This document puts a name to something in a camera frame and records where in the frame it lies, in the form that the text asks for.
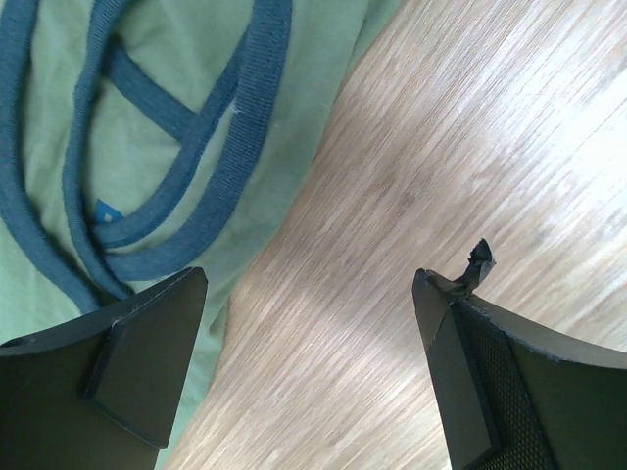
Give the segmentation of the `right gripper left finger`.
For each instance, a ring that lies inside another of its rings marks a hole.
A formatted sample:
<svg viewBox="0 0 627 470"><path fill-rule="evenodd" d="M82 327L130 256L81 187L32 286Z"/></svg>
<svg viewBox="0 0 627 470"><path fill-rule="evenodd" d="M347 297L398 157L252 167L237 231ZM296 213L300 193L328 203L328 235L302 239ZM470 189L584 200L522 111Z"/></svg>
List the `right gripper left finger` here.
<svg viewBox="0 0 627 470"><path fill-rule="evenodd" d="M1 347L5 469L152 469L167 448L208 281L185 269Z"/></svg>

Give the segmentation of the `green motorcycle tank top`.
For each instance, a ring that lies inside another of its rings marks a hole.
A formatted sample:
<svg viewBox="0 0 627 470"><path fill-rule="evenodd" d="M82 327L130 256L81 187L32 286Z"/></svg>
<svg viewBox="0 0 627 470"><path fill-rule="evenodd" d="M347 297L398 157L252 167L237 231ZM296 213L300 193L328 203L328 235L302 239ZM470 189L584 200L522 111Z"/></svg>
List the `green motorcycle tank top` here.
<svg viewBox="0 0 627 470"><path fill-rule="evenodd" d="M161 464L227 300L283 223L395 1L5 1L1 347L188 269L208 281Z"/></svg>

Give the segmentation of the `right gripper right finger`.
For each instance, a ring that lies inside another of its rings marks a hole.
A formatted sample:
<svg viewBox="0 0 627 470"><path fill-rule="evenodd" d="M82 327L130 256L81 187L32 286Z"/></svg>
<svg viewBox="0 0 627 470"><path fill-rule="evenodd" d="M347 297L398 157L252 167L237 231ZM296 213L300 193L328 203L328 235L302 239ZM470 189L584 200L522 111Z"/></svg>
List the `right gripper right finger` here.
<svg viewBox="0 0 627 470"><path fill-rule="evenodd" d="M626 355L561 334L475 293L486 241L450 280L419 269L412 299L455 469L622 469Z"/></svg>

